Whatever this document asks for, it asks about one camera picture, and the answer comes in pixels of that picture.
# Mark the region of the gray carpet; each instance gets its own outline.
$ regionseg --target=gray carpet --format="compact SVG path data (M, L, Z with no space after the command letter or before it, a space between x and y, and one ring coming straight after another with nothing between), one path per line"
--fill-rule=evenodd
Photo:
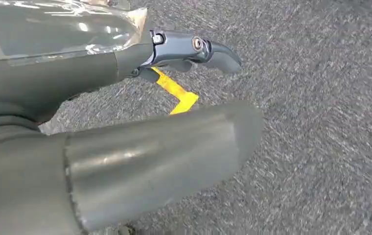
M199 105L256 102L262 143L234 178L132 221L147 231L372 233L372 1L137 0L158 26L230 45L244 71L170 75ZM167 115L176 100L126 80L65 103L45 128Z

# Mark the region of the yellow painted marking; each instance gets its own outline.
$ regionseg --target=yellow painted marking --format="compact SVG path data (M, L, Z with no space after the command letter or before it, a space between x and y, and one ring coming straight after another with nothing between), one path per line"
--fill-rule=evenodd
M193 92L185 91L179 84L157 68L153 67L152 69L160 75L159 79L157 80L157 84L163 87L163 89L168 91L170 94L174 95L180 101L179 104L177 104L177 106L172 110L170 115L189 111L193 104L199 99L199 96Z

